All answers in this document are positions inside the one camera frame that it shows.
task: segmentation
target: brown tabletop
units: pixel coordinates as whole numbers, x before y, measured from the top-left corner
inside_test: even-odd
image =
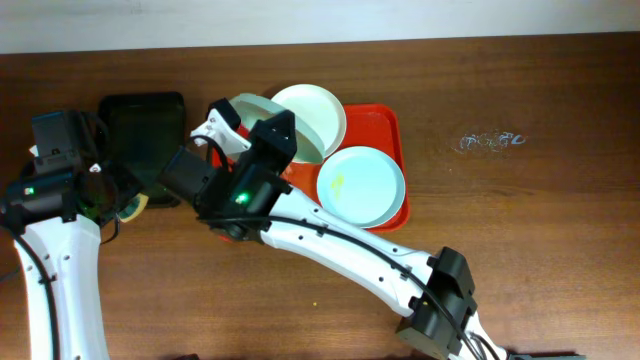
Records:
[[[640,34],[0,56],[0,185],[29,159],[34,115],[174,90],[191,129],[213,100],[295,83],[396,112],[411,217],[384,236],[463,253],[496,343],[638,358]],[[113,359],[411,354],[399,316],[363,288],[194,218],[147,210],[100,249]],[[1,239],[0,274],[18,264]],[[22,275],[0,284],[4,359],[29,357],[25,299]]]

